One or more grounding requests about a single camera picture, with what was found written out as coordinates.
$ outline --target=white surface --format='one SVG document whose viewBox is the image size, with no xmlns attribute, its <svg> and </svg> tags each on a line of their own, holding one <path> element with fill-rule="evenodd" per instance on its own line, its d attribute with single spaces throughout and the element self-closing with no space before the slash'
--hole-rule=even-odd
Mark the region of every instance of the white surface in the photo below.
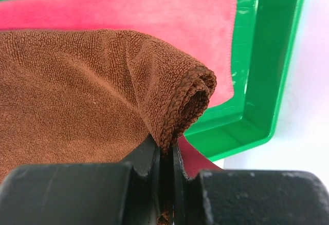
<svg viewBox="0 0 329 225">
<path fill-rule="evenodd" d="M 214 163 L 215 163 L 218 167 L 220 167 L 220 168 L 224 168 L 224 161 L 225 161 L 225 159 L 220 159 L 220 160 L 218 160 L 218 161 L 215 161 Z"/>
<path fill-rule="evenodd" d="M 277 130 L 224 168 L 303 170 L 329 189 L 329 0 L 305 0 Z"/>
</svg>

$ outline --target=red towel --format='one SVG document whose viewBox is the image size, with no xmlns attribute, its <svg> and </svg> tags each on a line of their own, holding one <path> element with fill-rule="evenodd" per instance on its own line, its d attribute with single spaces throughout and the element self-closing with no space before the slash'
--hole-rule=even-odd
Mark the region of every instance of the red towel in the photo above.
<svg viewBox="0 0 329 225">
<path fill-rule="evenodd" d="M 190 178 L 194 178 L 200 170 L 221 170 L 220 167 L 209 161 L 197 149 L 195 149 L 184 136 L 178 139 L 181 158 L 184 169 Z"/>
<path fill-rule="evenodd" d="M 233 96 L 236 0 L 14 0 L 0 3 L 0 30 L 132 29 L 158 37 L 215 72 L 209 106 Z"/>
</svg>

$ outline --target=microfiber towel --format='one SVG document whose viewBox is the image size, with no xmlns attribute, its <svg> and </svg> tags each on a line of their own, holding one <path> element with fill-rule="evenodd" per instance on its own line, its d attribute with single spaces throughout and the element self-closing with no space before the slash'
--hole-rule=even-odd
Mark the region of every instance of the microfiber towel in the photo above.
<svg viewBox="0 0 329 225">
<path fill-rule="evenodd" d="M 220 87 L 209 107 L 233 96 L 231 43 L 236 0 L 13 0 L 0 3 L 0 30 L 131 29 L 200 60 Z"/>
<path fill-rule="evenodd" d="M 21 164 L 116 162 L 151 133 L 166 153 L 214 73 L 130 30 L 0 32 L 0 181 Z"/>
</svg>

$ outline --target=plastic tray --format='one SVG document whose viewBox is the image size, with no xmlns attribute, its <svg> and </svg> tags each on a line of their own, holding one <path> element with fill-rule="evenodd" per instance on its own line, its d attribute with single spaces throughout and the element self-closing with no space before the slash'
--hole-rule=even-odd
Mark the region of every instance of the plastic tray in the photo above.
<svg viewBox="0 0 329 225">
<path fill-rule="evenodd" d="M 302 0 L 237 0 L 234 97 L 206 110 L 186 132 L 210 160 L 258 146 L 273 135 L 301 6 Z"/>
</svg>

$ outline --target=fabric fold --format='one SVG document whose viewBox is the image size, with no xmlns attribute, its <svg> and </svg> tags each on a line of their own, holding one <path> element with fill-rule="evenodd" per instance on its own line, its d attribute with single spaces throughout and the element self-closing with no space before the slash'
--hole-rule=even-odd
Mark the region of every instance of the fabric fold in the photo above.
<svg viewBox="0 0 329 225">
<path fill-rule="evenodd" d="M 4 31 L 0 43 L 0 181 L 21 164 L 116 162 L 148 133 L 165 152 L 216 86 L 136 31 Z"/>
</svg>

